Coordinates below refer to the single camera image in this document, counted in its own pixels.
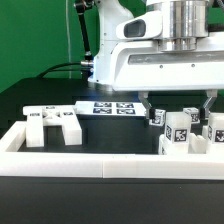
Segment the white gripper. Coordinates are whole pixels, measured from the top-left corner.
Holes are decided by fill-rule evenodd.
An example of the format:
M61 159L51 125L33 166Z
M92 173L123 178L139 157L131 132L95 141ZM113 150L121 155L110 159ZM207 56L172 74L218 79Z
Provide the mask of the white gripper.
M147 120L154 118L148 92L207 90L200 119L209 117L224 89L224 27L209 27L205 9L154 9L116 29L111 54L116 91L138 91Z

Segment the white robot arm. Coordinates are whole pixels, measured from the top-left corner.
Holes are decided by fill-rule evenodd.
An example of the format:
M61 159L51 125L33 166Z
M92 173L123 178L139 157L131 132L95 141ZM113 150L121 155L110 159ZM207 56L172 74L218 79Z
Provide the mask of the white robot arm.
M135 17L118 0L94 0L100 48L89 84L136 92L148 119L151 91L204 90L209 110L224 89L224 31L208 30L210 0L142 1L146 13Z

